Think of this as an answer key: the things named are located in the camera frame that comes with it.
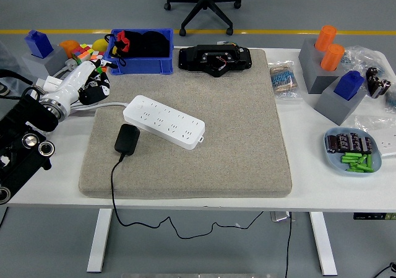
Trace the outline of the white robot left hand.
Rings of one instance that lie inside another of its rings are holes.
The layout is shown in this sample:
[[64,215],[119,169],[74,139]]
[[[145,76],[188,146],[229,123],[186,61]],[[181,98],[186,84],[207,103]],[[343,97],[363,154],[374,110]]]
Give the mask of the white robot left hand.
[[99,73],[99,67],[117,68],[118,66],[104,59],[84,61],[77,66],[52,92],[44,95],[40,102],[55,101],[67,107],[76,101],[91,105],[104,100],[110,94],[110,82],[106,72]]

